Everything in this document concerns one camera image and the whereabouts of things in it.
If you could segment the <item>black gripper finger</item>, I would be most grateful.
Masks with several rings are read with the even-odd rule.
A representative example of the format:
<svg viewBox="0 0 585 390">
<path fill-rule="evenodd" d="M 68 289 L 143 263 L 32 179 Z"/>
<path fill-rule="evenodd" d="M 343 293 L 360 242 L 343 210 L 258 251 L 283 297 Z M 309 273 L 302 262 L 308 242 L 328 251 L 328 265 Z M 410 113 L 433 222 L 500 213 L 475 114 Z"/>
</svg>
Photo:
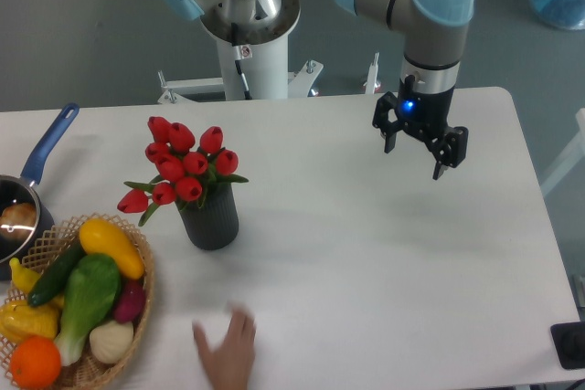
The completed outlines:
<svg viewBox="0 0 585 390">
<path fill-rule="evenodd" d="M 397 128 L 396 121 L 391 121 L 389 116 L 392 110 L 383 111 L 380 116 L 379 129 L 384 137 L 384 153 L 390 153 L 396 145 Z"/>
<path fill-rule="evenodd" d="M 456 132 L 449 132 L 436 142 L 433 147 L 433 156 L 436 160 L 432 178 L 438 180 L 448 168 L 455 168 L 460 162 L 460 139 Z"/>
</svg>

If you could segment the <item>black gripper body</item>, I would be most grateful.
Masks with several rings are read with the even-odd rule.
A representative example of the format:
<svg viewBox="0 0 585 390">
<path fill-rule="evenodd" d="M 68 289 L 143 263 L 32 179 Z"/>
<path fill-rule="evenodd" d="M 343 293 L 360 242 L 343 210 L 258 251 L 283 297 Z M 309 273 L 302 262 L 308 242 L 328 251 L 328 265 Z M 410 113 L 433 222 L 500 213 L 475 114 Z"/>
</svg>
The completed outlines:
<svg viewBox="0 0 585 390">
<path fill-rule="evenodd" d="M 460 158 L 465 158 L 469 131 L 464 126 L 451 127 L 447 122 L 454 88 L 441 93 L 426 94 L 415 91 L 414 83 L 414 76 L 408 75 L 400 82 L 397 95 L 388 92 L 377 100 L 373 127 L 379 129 L 382 112 L 392 110 L 389 119 L 397 122 L 397 133 L 405 132 L 424 143 L 432 154 L 437 141 L 449 132 L 456 132 L 461 136 Z"/>
</svg>

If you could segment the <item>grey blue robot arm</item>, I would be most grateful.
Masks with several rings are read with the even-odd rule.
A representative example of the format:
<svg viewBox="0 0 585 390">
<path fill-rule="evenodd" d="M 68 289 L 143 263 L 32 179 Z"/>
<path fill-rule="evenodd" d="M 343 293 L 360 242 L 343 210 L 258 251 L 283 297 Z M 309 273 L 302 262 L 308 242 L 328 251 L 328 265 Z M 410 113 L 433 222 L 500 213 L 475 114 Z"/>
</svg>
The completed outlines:
<svg viewBox="0 0 585 390">
<path fill-rule="evenodd" d="M 299 0 L 164 0 L 216 40 L 228 100 L 289 98 L 288 36 Z M 440 176 L 465 158 L 468 131 L 447 122 L 474 0 L 335 0 L 404 37 L 399 89 L 376 105 L 373 125 L 386 151 L 404 132 L 423 142 Z"/>
</svg>

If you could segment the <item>bare human hand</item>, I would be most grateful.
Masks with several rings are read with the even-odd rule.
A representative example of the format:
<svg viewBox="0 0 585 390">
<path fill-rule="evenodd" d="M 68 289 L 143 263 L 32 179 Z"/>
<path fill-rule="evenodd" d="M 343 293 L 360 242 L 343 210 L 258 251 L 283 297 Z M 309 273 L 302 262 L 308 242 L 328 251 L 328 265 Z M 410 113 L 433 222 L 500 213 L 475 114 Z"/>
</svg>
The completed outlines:
<svg viewBox="0 0 585 390">
<path fill-rule="evenodd" d="M 232 306 L 222 342 L 212 348 L 201 324 L 192 324 L 199 361 L 213 389 L 247 389 L 255 361 L 256 323 L 242 306 Z"/>
</svg>

